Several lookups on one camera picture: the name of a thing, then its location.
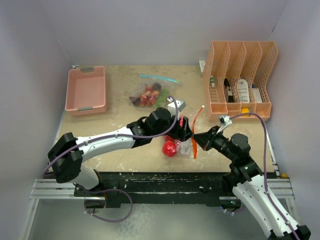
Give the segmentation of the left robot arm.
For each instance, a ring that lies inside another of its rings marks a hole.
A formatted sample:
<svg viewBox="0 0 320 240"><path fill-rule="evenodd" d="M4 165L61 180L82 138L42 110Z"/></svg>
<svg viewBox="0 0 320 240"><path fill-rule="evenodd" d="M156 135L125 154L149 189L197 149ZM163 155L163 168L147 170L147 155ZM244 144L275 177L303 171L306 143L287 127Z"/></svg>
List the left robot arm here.
<svg viewBox="0 0 320 240"><path fill-rule="evenodd" d="M57 183L75 183L91 196L98 196L103 191L103 184L96 170L85 167L87 160L117 150L141 147L162 136L187 141L193 136L189 119L159 107L149 116L112 132L86 137L65 133L47 154L49 166Z"/></svg>

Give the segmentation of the pink perforated plastic basket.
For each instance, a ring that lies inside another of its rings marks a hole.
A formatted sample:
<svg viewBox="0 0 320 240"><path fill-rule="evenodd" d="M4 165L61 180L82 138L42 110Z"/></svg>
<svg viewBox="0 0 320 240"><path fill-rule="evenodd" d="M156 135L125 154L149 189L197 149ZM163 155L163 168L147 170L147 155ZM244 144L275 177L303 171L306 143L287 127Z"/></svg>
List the pink perforated plastic basket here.
<svg viewBox="0 0 320 240"><path fill-rule="evenodd" d="M65 111L74 117L107 111L107 81L102 65L68 72Z"/></svg>

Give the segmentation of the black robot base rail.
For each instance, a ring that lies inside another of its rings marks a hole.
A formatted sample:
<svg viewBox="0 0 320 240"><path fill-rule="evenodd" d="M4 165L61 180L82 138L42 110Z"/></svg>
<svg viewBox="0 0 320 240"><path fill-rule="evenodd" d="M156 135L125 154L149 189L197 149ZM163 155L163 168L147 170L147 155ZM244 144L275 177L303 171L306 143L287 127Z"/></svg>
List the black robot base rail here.
<svg viewBox="0 0 320 240"><path fill-rule="evenodd" d="M91 190L77 185L76 197L89 208L121 204L200 204L237 211L244 205L223 179L223 172L101 172Z"/></svg>

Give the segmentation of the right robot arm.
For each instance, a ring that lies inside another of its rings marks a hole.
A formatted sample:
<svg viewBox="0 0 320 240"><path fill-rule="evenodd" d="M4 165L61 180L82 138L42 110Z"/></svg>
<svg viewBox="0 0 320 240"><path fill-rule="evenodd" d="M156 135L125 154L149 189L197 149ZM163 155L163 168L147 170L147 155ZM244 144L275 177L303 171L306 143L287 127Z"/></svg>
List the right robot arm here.
<svg viewBox="0 0 320 240"><path fill-rule="evenodd" d="M194 135L196 143L204 150L217 150L231 163L230 172L223 176L222 190L235 195L257 220L269 240L308 240L311 231L286 211L253 158L248 137L236 133L226 138L214 126L208 132Z"/></svg>

